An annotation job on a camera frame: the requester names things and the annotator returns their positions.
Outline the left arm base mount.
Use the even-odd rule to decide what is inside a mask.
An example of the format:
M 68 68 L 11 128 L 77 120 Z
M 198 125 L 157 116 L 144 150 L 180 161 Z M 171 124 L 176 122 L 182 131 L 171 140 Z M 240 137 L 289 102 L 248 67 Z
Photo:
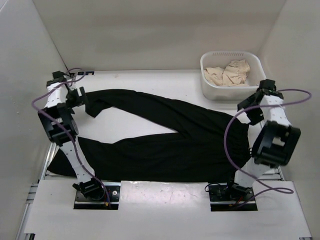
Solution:
M 110 203 L 103 189 L 98 191 L 97 196 L 85 197 L 79 187 L 76 189 L 73 208 L 75 210 L 118 210 L 121 195 L 121 183 L 105 181 Z

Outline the black trousers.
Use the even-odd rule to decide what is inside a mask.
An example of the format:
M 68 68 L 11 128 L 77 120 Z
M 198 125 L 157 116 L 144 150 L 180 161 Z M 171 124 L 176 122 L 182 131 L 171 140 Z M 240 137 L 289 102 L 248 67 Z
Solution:
M 78 139 L 96 176 L 111 181 L 227 182 L 250 159 L 249 125 L 227 113 L 128 89 L 89 92 L 85 111 L 115 107 L 172 129 L 103 143 Z

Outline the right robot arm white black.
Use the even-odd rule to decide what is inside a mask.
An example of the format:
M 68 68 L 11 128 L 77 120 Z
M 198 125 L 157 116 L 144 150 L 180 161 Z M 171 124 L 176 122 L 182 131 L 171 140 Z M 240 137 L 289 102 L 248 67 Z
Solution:
M 283 94 L 275 81 L 260 81 L 256 92 L 237 105 L 254 126 L 264 122 L 252 149 L 251 157 L 243 167 L 236 167 L 234 177 L 225 186 L 224 193 L 230 200 L 246 197 L 253 183 L 265 172 L 286 166 L 301 135 L 299 128 L 289 122 L 283 106 Z

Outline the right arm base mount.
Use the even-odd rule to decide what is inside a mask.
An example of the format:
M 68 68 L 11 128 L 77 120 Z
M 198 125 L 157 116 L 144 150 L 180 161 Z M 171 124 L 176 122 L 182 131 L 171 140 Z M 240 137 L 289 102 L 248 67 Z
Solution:
M 211 212 L 258 210 L 252 187 L 240 190 L 227 183 L 208 183 L 204 191 L 209 195 Z

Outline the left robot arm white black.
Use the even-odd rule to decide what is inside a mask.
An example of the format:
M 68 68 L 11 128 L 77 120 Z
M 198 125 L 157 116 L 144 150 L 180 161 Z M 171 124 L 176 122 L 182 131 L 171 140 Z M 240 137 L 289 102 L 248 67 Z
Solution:
M 73 118 L 74 108 L 89 104 L 83 87 L 76 82 L 84 78 L 69 75 L 68 72 L 52 73 L 52 80 L 46 82 L 47 93 L 31 102 L 48 139 L 64 153 L 77 178 L 73 187 L 85 198 L 104 200 L 109 205 L 109 194 L 95 170 L 89 165 L 78 140 L 79 130 Z

